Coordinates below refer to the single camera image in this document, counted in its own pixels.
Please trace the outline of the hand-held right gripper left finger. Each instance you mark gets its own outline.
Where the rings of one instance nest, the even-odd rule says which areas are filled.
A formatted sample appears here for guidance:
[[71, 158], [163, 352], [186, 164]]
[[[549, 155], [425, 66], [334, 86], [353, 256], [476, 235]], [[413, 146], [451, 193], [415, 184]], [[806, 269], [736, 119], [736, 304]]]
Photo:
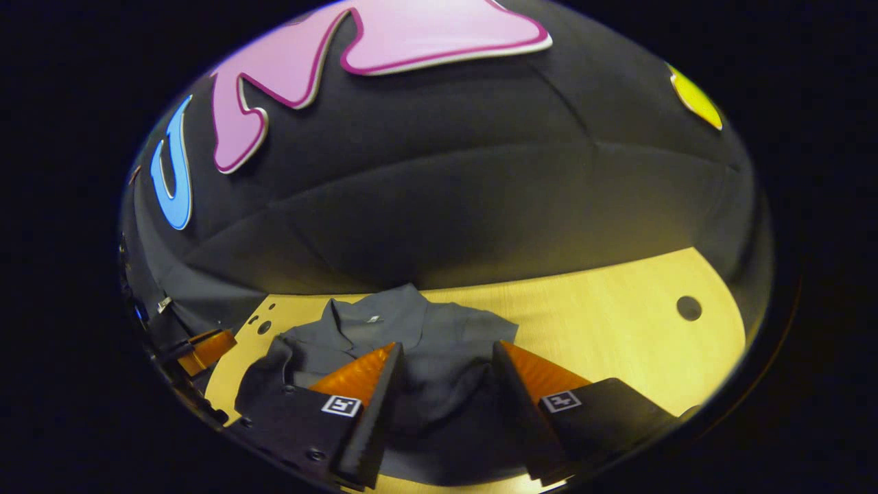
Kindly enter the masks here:
[[386, 432], [404, 366], [392, 342], [358, 357], [310, 387], [285, 381], [275, 360], [245, 373], [235, 401], [233, 441], [322, 490], [376, 487]]

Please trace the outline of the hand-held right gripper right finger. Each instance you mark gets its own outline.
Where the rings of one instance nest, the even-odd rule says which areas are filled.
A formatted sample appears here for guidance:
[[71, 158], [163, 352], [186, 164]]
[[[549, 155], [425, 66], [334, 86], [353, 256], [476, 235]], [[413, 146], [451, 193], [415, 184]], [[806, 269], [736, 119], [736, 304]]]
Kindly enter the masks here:
[[589, 381], [508, 341], [493, 344], [501, 412], [543, 486], [592, 478], [680, 425], [618, 378]]

